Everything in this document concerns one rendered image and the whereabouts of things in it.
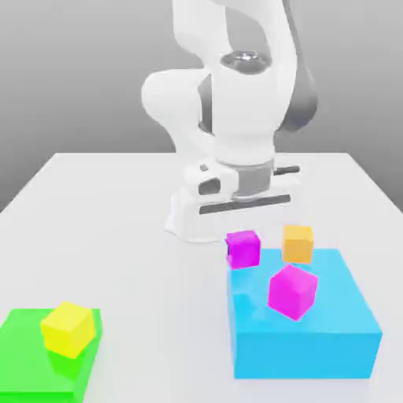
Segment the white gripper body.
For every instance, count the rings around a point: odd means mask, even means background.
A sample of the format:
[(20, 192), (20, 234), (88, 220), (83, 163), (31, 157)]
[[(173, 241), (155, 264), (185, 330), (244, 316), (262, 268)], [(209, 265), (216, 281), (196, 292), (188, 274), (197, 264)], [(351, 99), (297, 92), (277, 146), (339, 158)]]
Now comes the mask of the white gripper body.
[(197, 208), (197, 229), (202, 234), (225, 234), (247, 229), (253, 211), (289, 205), (292, 193), (287, 190), (264, 192), (252, 197), (232, 198), (225, 194), (206, 194)]

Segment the small magenta cube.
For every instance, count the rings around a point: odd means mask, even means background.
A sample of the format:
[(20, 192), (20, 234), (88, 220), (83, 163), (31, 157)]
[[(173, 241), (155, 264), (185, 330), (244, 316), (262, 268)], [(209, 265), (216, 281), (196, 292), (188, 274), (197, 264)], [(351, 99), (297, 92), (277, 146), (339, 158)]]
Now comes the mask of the small magenta cube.
[(268, 307), (299, 321), (316, 299), (318, 277), (292, 264), (270, 278)]
[(256, 267), (261, 259), (261, 240), (255, 231), (227, 234), (227, 262), (232, 270)]

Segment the small orange cube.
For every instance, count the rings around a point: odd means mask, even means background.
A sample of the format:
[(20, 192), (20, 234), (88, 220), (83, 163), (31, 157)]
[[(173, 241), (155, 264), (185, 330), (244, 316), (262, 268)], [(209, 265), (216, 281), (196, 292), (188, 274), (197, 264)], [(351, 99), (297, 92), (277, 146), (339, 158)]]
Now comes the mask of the small orange cube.
[(282, 257), (284, 262), (310, 264), (314, 238), (311, 227), (285, 225), (283, 227)]

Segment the small yellow cube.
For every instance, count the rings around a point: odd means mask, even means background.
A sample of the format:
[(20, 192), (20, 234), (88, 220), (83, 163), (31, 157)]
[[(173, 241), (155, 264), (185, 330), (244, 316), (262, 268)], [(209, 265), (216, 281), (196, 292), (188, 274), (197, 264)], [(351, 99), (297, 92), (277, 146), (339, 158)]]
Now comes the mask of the small yellow cube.
[(64, 301), (40, 323), (44, 345), (52, 353), (76, 359), (96, 335), (89, 308)]

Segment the large blue box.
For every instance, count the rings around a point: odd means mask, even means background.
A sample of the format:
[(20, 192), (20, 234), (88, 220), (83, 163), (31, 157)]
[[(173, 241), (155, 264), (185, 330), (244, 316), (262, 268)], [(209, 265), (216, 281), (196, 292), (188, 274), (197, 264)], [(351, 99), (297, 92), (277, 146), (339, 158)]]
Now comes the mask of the large blue box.
[(268, 307), (270, 278), (284, 266), (265, 249), (254, 268), (227, 270), (227, 306), (236, 379), (367, 379), (381, 328), (337, 249), (316, 249), (304, 270), (316, 300), (298, 321)]

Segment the large green box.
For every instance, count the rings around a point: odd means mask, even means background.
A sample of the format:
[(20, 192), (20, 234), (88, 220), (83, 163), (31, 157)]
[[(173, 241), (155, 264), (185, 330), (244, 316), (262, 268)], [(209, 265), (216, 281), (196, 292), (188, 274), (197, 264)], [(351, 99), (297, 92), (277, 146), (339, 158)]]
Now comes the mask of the large green box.
[(0, 326), (0, 403), (83, 403), (102, 338), (101, 310), (93, 310), (94, 340), (76, 359), (45, 348), (40, 322), (50, 312), (12, 309)]

